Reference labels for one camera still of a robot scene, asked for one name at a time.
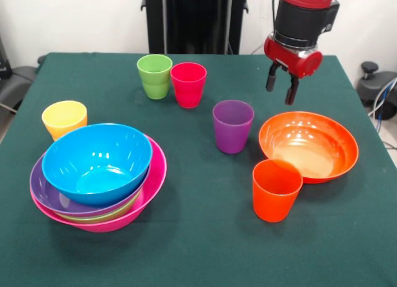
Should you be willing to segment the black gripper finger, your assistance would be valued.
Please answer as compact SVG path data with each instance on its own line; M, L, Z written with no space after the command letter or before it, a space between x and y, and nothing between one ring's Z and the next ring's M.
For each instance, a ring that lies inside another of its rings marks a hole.
M273 62L272 65L270 66L267 82L265 86L268 92L272 92L274 90L274 85L277 78L276 72L278 68L279 68L279 64L276 62Z
M295 100L295 96L297 94L298 86L299 86L299 78L291 75L291 85L287 91L286 98L285 98L285 104L286 105L292 105Z

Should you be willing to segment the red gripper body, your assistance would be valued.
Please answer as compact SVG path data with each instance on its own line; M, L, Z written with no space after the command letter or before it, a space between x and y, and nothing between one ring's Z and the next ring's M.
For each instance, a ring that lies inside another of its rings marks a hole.
M308 50L287 47L276 41L273 35L266 38L264 53L273 62L269 71L272 77L275 77L278 68L300 79L311 76L323 60L323 54L317 47Z

